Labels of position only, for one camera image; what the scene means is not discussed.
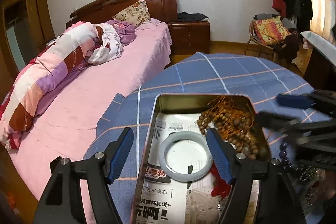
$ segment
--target blue gripper pad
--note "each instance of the blue gripper pad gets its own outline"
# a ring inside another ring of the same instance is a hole
[[[303,95],[279,94],[276,100],[280,106],[302,109],[308,109],[314,104],[313,100]]]
[[[116,179],[120,177],[121,171],[125,165],[126,159],[133,145],[133,139],[134,139],[133,130],[129,128],[111,161],[111,169],[110,174],[108,176],[108,179],[110,180],[111,183],[113,183]]]
[[[226,155],[224,154],[224,151],[222,150],[222,147],[219,144],[219,141],[223,142],[223,140],[218,135],[218,133],[215,134],[217,134],[219,139],[216,138],[216,136],[212,132],[212,129],[207,131],[206,140],[210,153],[215,162],[220,178],[225,180],[226,183],[232,184],[233,177],[230,172],[230,162],[228,161]]]

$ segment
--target wooden beads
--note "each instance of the wooden beads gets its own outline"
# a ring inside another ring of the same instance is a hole
[[[225,95],[218,96],[208,105],[209,109],[203,111],[196,121],[200,132],[205,135],[214,126],[221,138],[234,145],[237,152],[256,158],[259,149],[250,133],[254,123],[251,108],[248,105],[237,107],[233,99]]]

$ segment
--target blue checkered tablecloth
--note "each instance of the blue checkered tablecloth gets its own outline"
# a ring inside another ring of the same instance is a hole
[[[300,76],[263,58],[230,54],[203,54],[173,65],[124,98],[117,94],[97,124],[97,137],[84,155],[90,158],[104,151],[108,143],[117,140],[125,127],[134,131],[134,142],[120,178],[110,186],[112,198],[124,223],[129,217],[134,197],[139,164],[147,136],[155,97],[161,93],[245,94],[256,112],[266,110],[299,117],[303,122],[321,121],[327,116],[314,110],[279,107],[279,93],[303,94],[313,88]],[[284,137],[265,130],[272,157],[278,158],[279,145]],[[294,152],[287,149],[290,160]],[[316,224],[321,214],[312,213],[308,224]]]

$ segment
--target nightstand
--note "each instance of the nightstand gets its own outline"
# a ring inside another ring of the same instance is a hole
[[[173,45],[171,54],[209,53],[210,23],[205,22],[169,22],[168,28]]]

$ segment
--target floral cushion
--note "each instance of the floral cushion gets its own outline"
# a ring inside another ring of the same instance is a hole
[[[264,45],[282,42],[291,33],[284,27],[280,16],[271,19],[253,20],[254,31]]]
[[[142,23],[150,22],[151,16],[149,15],[146,1],[138,0],[136,3],[117,13],[113,19],[127,21],[136,28]]]

